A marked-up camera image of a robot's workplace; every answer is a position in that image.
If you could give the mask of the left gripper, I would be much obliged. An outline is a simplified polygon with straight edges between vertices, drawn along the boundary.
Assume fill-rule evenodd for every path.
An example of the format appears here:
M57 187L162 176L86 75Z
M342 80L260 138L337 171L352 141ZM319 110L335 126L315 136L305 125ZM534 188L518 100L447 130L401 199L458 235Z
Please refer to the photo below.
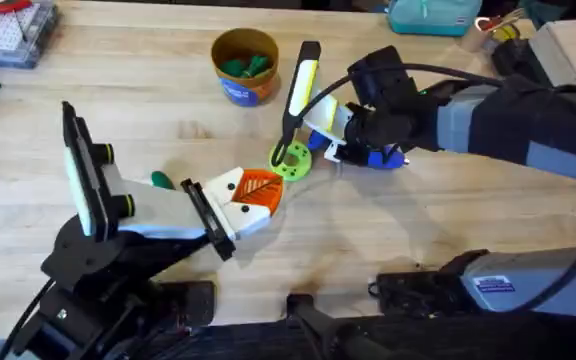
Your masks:
M41 265L67 291L94 294L146 281L207 244L228 260L234 239L266 226L283 193L281 176L241 167L204 189L190 179L181 191L124 179L115 184L121 192L111 195L106 185L71 182L77 215L59 230Z

